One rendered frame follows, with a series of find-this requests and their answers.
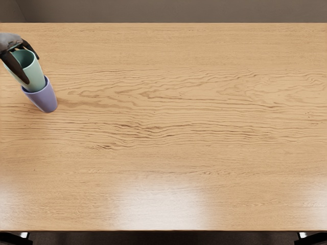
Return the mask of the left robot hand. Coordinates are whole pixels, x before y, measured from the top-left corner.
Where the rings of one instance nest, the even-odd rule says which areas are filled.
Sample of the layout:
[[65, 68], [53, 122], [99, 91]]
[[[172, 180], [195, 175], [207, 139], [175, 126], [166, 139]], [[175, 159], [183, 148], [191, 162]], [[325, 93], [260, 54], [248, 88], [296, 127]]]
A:
[[23, 71], [19, 62], [10, 53], [16, 48], [33, 52], [39, 60], [39, 56], [32, 46], [18, 34], [0, 32], [0, 59], [17, 77], [19, 77], [25, 84], [29, 85], [29, 78]]

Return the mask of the lavender purple cup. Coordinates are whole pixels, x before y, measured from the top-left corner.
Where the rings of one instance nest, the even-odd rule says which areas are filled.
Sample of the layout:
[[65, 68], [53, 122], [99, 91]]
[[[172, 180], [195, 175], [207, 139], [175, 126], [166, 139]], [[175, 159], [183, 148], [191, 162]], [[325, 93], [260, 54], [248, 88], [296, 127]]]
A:
[[58, 107], [57, 97], [55, 91], [47, 76], [44, 76], [45, 87], [37, 92], [28, 92], [21, 86], [22, 92], [25, 96], [42, 112], [51, 113]]

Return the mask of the mint green cup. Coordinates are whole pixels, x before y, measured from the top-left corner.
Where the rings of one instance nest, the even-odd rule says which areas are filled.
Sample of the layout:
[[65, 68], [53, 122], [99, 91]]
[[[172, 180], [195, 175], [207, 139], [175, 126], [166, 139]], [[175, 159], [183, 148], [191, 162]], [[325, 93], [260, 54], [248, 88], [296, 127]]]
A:
[[21, 65], [26, 76], [29, 78], [30, 83], [28, 85], [25, 84], [7, 67], [7, 65], [4, 64], [4, 67], [11, 76], [28, 92], [38, 92], [42, 90], [45, 87], [46, 82], [35, 54], [29, 50], [16, 50], [12, 52], [12, 55]]

